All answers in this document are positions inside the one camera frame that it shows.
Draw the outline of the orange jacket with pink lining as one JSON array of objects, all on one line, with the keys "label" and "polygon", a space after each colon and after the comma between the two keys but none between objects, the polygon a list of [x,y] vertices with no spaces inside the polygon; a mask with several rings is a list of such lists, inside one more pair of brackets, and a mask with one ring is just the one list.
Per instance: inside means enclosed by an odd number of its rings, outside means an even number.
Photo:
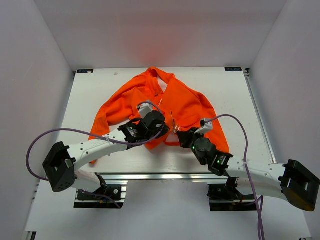
[{"label": "orange jacket with pink lining", "polygon": [[137,105],[147,100],[159,106],[171,131],[199,128],[202,119],[217,116],[202,93],[189,88],[173,73],[150,67],[124,84],[101,106],[91,133],[103,136],[110,132],[110,126],[138,118]]}]

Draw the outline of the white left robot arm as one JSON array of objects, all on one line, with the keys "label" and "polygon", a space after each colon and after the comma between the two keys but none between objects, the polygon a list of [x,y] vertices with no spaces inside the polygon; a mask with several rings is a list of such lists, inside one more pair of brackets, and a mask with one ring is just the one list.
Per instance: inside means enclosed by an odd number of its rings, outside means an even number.
[{"label": "white left robot arm", "polygon": [[119,126],[112,132],[78,144],[55,143],[42,166],[55,193],[68,188],[87,191],[94,199],[105,196],[106,183],[98,173],[81,168],[91,161],[114,153],[130,150],[165,135],[169,127],[165,116],[153,110],[143,118],[137,118]]}]

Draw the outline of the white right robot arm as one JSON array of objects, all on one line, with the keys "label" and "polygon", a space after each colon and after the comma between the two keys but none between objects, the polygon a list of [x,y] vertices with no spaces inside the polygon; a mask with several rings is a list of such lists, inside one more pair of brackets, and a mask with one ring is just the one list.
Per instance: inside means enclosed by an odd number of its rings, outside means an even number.
[{"label": "white right robot arm", "polygon": [[180,146],[190,149],[202,166],[216,176],[251,179],[255,192],[283,199],[307,212],[316,208],[320,180],[302,163],[290,159],[286,164],[260,164],[236,160],[230,153],[219,151],[199,128],[178,131]]}]

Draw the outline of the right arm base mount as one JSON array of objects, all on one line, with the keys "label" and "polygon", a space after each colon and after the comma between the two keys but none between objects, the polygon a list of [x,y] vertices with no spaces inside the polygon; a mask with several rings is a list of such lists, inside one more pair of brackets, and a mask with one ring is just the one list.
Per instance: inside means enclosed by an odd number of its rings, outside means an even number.
[{"label": "right arm base mount", "polygon": [[229,177],[224,183],[208,184],[207,197],[211,212],[257,211],[253,194],[238,191],[238,179]]}]

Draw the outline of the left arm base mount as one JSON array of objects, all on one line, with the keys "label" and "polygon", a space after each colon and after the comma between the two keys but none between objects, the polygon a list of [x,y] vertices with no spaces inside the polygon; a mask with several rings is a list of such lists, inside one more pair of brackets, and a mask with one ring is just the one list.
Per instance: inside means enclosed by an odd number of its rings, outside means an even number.
[{"label": "left arm base mount", "polygon": [[74,205],[75,209],[121,209],[126,197],[126,184],[106,181],[99,173],[94,174],[98,179],[99,188],[94,191],[78,189]]}]

